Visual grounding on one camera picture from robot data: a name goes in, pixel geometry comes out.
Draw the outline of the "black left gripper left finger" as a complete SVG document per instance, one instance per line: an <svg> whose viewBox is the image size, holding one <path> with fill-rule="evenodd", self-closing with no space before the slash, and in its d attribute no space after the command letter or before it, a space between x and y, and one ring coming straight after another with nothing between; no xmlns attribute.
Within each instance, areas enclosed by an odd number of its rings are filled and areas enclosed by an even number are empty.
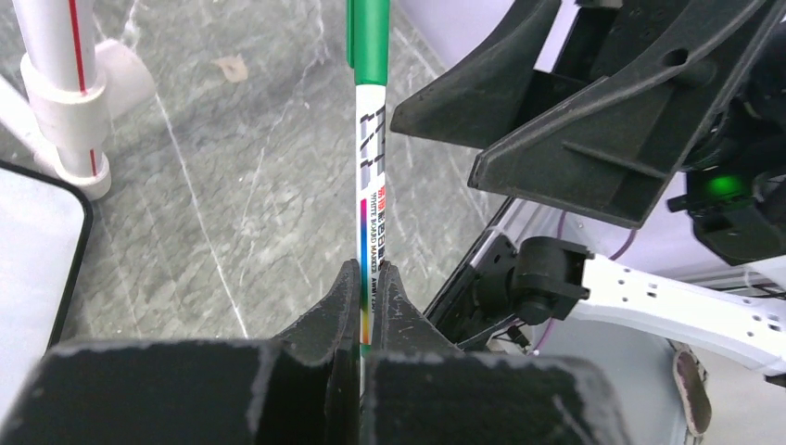
<svg viewBox="0 0 786 445"><path fill-rule="evenodd" d="M361 272L345 261L327 294L275 338L271 439L356 444L360 422Z"/></svg>

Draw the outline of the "white green whiteboard marker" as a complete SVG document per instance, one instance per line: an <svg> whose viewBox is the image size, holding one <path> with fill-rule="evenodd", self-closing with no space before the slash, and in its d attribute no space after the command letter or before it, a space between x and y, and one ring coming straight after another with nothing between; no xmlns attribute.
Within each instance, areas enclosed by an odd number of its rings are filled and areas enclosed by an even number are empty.
<svg viewBox="0 0 786 445"><path fill-rule="evenodd" d="M347 61L355 83L356 253L361 270L360 393L365 390L386 250L386 112L390 3L347 1Z"/></svg>

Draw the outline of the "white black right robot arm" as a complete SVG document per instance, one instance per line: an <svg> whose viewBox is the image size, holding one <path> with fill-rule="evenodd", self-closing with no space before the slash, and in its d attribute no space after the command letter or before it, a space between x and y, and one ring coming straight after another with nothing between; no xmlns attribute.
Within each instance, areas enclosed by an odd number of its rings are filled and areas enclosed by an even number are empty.
<svg viewBox="0 0 786 445"><path fill-rule="evenodd" d="M470 187L505 196L428 305L461 350L506 325L618 324L731 358L785 383L780 294L739 296L637 271L550 236L518 241L517 199L641 228L670 198L730 265L785 252L781 1L582 1L552 72L535 67L559 5L516 1L469 55L395 109L391 128L477 150Z"/></svg>

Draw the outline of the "black framed whiteboard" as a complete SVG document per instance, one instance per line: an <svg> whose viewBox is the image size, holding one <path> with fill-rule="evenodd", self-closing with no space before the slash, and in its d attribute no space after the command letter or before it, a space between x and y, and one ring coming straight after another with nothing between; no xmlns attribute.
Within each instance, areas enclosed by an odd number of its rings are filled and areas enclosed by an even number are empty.
<svg viewBox="0 0 786 445"><path fill-rule="evenodd" d="M60 339L93 223L74 186L1 164L1 416Z"/></svg>

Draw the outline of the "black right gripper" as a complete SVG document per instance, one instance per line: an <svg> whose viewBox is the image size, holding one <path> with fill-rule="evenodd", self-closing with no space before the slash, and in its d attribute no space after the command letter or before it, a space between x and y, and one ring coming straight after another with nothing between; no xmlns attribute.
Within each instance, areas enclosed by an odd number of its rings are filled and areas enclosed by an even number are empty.
<svg viewBox="0 0 786 445"><path fill-rule="evenodd" d="M473 188L626 228L685 216L723 261L785 250L785 5L581 1L583 87L482 152Z"/></svg>

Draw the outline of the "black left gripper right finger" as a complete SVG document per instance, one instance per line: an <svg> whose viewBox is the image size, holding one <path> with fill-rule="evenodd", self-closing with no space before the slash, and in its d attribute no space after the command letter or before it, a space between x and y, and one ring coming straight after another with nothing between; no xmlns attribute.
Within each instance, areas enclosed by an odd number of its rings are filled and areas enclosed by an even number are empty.
<svg viewBox="0 0 786 445"><path fill-rule="evenodd" d="M369 444L459 444L466 356L412 304L399 269L384 262L376 298L370 375Z"/></svg>

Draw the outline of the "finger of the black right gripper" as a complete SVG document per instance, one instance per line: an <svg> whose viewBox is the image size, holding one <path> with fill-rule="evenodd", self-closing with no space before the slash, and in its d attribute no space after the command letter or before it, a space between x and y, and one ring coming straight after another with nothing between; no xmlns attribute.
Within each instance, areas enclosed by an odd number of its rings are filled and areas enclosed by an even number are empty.
<svg viewBox="0 0 786 445"><path fill-rule="evenodd" d="M473 51L397 105L390 130L479 149L510 133L560 7L514 1Z"/></svg>

